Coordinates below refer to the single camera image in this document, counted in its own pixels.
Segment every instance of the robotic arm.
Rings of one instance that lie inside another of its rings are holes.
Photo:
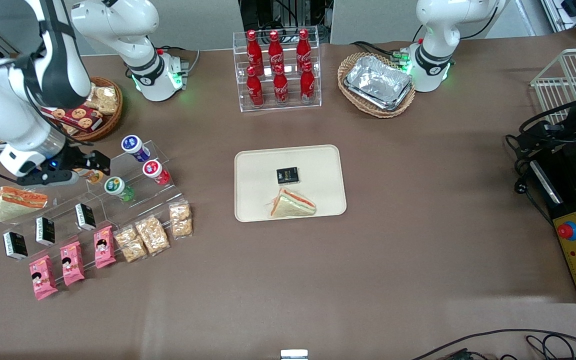
[[[426,34],[409,48],[414,89],[430,92],[441,84],[460,41],[457,24],[490,18],[505,5],[506,0],[418,0],[416,16]]]
[[[36,105],[75,108],[90,93],[63,0],[25,0],[32,7],[45,50],[0,59],[0,162],[19,185],[70,184],[74,168],[110,173],[110,159],[84,154],[41,115]]]
[[[72,7],[72,22],[85,37],[113,48],[146,99],[164,101],[183,87],[179,57],[156,52],[147,35],[160,15],[148,0],[85,0]]]

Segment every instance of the acrylic bottle rack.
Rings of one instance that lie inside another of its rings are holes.
[[[148,141],[144,146],[150,150],[150,159],[158,160],[164,168],[169,158],[155,145]],[[90,184],[83,178],[71,186],[42,187],[41,193],[48,195],[48,206],[31,214],[20,216],[9,223],[0,223],[1,253],[5,256],[3,234],[13,231],[23,235],[28,257],[19,260],[20,263],[30,264],[42,256],[49,255],[57,284],[62,282],[60,248],[79,241],[84,269],[94,266],[93,235],[96,230],[112,225],[116,231],[150,215],[155,215],[162,223],[170,236],[170,216],[167,204],[183,198],[181,191],[175,186],[173,179],[164,186],[158,185],[155,180],[142,173],[143,162],[138,162],[129,153],[110,160],[111,176],[118,176],[126,182],[126,186],[134,190],[134,199],[122,202],[117,196],[112,196],[104,190],[104,183],[108,176],[96,184]],[[82,230],[76,223],[75,205],[83,203],[93,210],[96,230]],[[35,219],[44,217],[54,222],[55,244],[44,246],[35,241]]]
[[[312,104],[307,105],[302,103],[301,75],[297,73],[297,44],[299,43],[299,30],[301,29],[307,29],[310,34],[308,39],[310,43],[310,59],[312,62],[312,74],[315,76],[315,100]],[[250,66],[246,32],[234,32],[232,35],[232,52],[235,59],[235,77],[237,79],[239,108],[241,112],[320,107],[322,105],[322,58],[320,57],[320,35],[317,27],[288,27],[286,29],[277,29],[277,31],[279,32],[279,41],[283,48],[283,64],[286,79],[288,79],[288,103],[284,106],[278,106],[275,102],[274,77],[268,59],[270,30],[258,30],[258,32],[256,32],[256,39],[261,47],[264,72],[264,75],[259,77],[263,92],[263,106],[259,109],[253,107],[246,85],[246,81],[248,80],[246,69]]]

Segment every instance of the foil container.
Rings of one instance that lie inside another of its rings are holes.
[[[391,112],[397,109],[412,89],[412,78],[370,55],[357,60],[343,84],[378,108]]]

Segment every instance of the wicker basket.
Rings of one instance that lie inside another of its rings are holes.
[[[93,132],[79,132],[73,136],[78,141],[98,141],[112,132],[113,129],[119,124],[119,119],[122,116],[122,107],[124,105],[124,96],[121,89],[114,82],[103,77],[90,77],[90,82],[98,87],[114,87],[114,93],[117,95],[117,111],[110,116],[103,116],[103,125]]]
[[[406,110],[407,107],[409,107],[410,103],[412,103],[412,100],[415,98],[414,86],[412,89],[410,89],[406,97],[403,99],[403,101],[401,101],[401,103],[399,104],[397,109],[395,109],[395,111],[384,111],[383,109],[380,109],[379,107],[377,107],[377,105],[373,104],[372,102],[350,91],[344,85],[344,78],[346,77],[346,75],[348,75],[348,73],[350,73],[350,70],[352,70],[352,68],[357,63],[357,60],[359,60],[359,58],[361,57],[367,57],[369,55],[376,57],[377,59],[381,60],[384,64],[387,64],[388,66],[392,66],[393,68],[395,68],[396,66],[395,63],[386,59],[386,57],[383,57],[382,55],[371,54],[368,52],[357,52],[356,54],[352,54],[346,57],[346,59],[341,62],[341,65],[339,65],[339,69],[336,71],[336,80],[339,86],[339,90],[341,90],[343,95],[346,98],[348,98],[348,100],[350,100],[350,102],[353,105],[355,105],[357,109],[361,110],[366,114],[370,114],[371,116],[378,117],[380,119],[388,119],[391,117],[398,116],[399,114],[404,112],[404,110]]]

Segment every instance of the white wire basket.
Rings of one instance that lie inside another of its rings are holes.
[[[542,111],[576,100],[576,48],[563,50],[530,82],[537,93]],[[551,124],[560,123],[568,110],[547,117]]]

